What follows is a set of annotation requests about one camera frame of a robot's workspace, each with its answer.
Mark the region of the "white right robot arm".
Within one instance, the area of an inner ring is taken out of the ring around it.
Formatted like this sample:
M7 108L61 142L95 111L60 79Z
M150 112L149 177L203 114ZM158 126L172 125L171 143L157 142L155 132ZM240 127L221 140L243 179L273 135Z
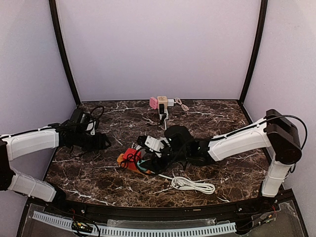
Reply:
M134 164L141 173L156 176L175 162L208 166L247 151L272 148L274 157L261 185L261 195L273 198L294 171L306 144L300 141L298 128L290 119L300 120L270 109L265 117L246 127L208 139L195 138L185 126L173 125L160 139L139 136Z

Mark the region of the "red cube socket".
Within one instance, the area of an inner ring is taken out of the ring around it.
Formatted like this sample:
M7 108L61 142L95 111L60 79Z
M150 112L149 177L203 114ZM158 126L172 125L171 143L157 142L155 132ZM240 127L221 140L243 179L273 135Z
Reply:
M124 153L125 158L129 161L133 161L134 164L141 159L141 152L136 154L137 150L133 148L128 148Z

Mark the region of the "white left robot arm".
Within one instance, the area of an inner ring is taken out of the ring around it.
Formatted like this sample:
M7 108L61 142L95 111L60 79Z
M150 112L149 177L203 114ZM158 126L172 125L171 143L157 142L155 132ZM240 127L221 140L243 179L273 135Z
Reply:
M16 158L46 149L80 147L84 152L105 150L111 146L106 133L96 132L99 117L75 109L63 123L0 137L0 189L13 191L45 202L57 203L66 198L56 185L38 180L10 166Z

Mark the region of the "teal usb charger plug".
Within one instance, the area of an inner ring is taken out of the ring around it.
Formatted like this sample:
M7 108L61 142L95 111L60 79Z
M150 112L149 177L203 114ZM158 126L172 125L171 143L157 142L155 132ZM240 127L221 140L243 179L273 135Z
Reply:
M144 163L145 163L144 160L139 160L139 161L137 161L137 167L138 167L141 171L147 172L147 171L148 171L148 168L147 168L147 165L144 164Z

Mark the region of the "orange power strip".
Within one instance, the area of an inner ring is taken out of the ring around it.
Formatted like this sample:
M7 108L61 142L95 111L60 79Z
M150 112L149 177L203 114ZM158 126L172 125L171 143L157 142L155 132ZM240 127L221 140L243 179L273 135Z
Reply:
M134 162L127 160L127 158L125 158L124 154L120 154L119 155L119 157L117 158L117 163L118 163L120 168L127 169L127 170L130 170L130 171L142 174L142 172L140 172L136 168Z

